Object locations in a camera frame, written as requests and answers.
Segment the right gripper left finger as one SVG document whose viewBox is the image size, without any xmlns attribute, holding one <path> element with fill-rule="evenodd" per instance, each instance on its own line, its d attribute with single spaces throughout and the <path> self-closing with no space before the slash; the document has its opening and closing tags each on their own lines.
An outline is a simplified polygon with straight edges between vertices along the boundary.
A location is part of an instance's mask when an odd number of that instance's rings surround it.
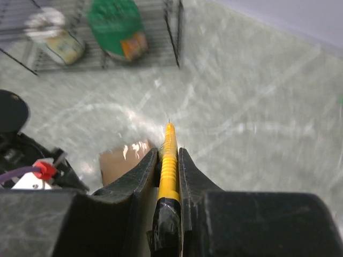
<svg viewBox="0 0 343 257">
<path fill-rule="evenodd" d="M 93 195 L 1 190 L 1 256 L 149 256 L 157 160 L 153 148 Z"/>
</svg>

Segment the brown cardboard express box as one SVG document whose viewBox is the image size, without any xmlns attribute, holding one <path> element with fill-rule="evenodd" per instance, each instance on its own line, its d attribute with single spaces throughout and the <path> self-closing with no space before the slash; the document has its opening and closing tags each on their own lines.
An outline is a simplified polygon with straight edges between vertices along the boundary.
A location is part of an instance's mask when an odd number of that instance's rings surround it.
<svg viewBox="0 0 343 257">
<path fill-rule="evenodd" d="M 137 141 L 107 150 L 99 155 L 103 186 L 116 181 L 133 169 L 156 146 L 149 140 Z"/>
</svg>

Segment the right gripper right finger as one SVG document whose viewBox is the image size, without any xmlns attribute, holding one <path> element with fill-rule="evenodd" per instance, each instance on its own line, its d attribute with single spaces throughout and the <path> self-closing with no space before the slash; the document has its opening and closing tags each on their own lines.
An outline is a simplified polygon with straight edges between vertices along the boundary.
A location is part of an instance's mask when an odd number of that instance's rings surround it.
<svg viewBox="0 0 343 257">
<path fill-rule="evenodd" d="M 179 150 L 184 256 L 342 256 L 315 194 L 224 191 Z"/>
</svg>

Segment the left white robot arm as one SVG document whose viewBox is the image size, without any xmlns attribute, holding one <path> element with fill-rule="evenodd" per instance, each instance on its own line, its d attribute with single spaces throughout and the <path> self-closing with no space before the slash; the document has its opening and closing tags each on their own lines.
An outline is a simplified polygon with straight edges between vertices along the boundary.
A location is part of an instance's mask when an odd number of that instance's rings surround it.
<svg viewBox="0 0 343 257">
<path fill-rule="evenodd" d="M 88 186 L 80 180 L 60 148 L 48 150 L 22 133 L 29 107 L 17 94 L 1 90 L 1 187 L 50 190 Z"/>
</svg>

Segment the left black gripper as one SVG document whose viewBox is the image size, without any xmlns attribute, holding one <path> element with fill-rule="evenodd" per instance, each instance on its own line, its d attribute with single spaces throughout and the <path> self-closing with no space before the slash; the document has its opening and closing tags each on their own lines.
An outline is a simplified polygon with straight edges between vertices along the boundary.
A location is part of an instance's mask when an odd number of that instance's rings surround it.
<svg viewBox="0 0 343 257">
<path fill-rule="evenodd" d="M 52 178 L 52 184 L 61 188 L 75 188 L 83 192 L 88 192 L 89 187 L 81 181 L 70 163 L 67 161 L 67 153 L 62 149 L 53 149 L 53 166 L 57 172 Z"/>
</svg>

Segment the yellow utility knife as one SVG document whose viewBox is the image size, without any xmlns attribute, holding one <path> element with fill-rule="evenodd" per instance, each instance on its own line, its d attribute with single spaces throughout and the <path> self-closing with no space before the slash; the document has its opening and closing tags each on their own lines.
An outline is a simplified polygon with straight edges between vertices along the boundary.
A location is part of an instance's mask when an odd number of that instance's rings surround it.
<svg viewBox="0 0 343 257">
<path fill-rule="evenodd" d="M 175 127 L 168 123 L 159 150 L 160 179 L 152 230 L 147 232 L 151 256 L 180 256 L 182 249 L 178 148 Z"/>
</svg>

